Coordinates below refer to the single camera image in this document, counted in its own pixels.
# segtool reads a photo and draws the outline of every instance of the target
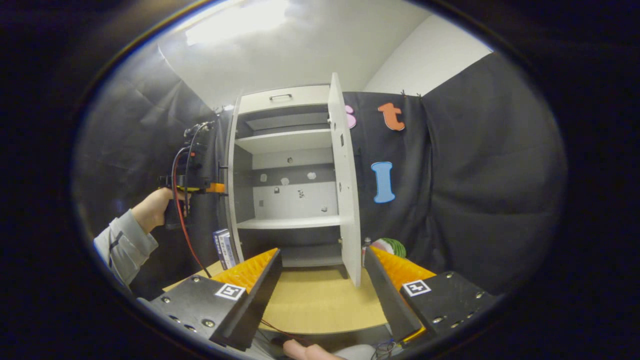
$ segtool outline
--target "cabinet shelf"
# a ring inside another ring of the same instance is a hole
[[[299,268],[308,266],[332,266],[342,264],[339,243],[331,245],[283,247],[282,266]]]
[[[303,229],[306,227],[338,226],[340,216],[284,219],[249,219],[239,222],[238,229]]]
[[[253,155],[268,152],[330,148],[332,146],[331,130],[302,130],[251,136],[236,140],[236,145]]]

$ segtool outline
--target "drawer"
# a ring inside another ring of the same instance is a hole
[[[257,92],[242,96],[238,115],[256,111],[326,104],[329,99],[329,85],[298,86]]]

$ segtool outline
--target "book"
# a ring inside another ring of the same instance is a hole
[[[228,269],[228,263],[225,256],[226,251],[223,251],[223,242],[220,238],[220,235],[225,231],[226,229],[222,229],[213,233],[213,241],[216,245],[216,251],[218,252],[218,259],[220,260],[220,264],[222,265],[222,269],[224,270]]]
[[[221,235],[221,239],[222,239],[222,241],[221,241],[220,246],[224,247],[223,251],[226,250],[226,253],[227,253],[227,261],[228,261],[227,262],[227,266],[229,268],[232,268],[232,267],[236,266],[237,264],[236,264],[236,259],[234,257],[234,251],[233,251],[233,248],[231,246],[231,234],[227,231],[226,233],[223,233]]]

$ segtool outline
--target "person's arm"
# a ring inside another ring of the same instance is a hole
[[[294,360],[346,360],[327,352],[320,345],[304,347],[294,339],[285,341],[282,348],[284,354]]]
[[[113,275],[126,286],[158,247],[156,239],[151,234],[145,234],[140,227],[132,210],[113,219],[109,227],[93,239],[93,245]]]
[[[178,198],[184,200],[184,194],[180,192]],[[158,247],[156,239],[149,233],[156,226],[164,225],[164,211],[171,199],[173,193],[167,188],[152,192],[133,209],[114,219],[93,239],[93,245],[105,265],[126,286]]]

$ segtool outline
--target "person's hand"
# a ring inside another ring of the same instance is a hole
[[[295,360],[345,360],[343,357],[327,352],[320,345],[304,347],[293,339],[285,341],[282,348],[286,356]]]
[[[173,199],[173,192],[169,188],[160,188],[147,196],[141,203],[131,209],[145,234],[148,234],[156,226],[164,225],[164,211],[169,200]],[[184,200],[184,193],[178,190],[178,199]]]

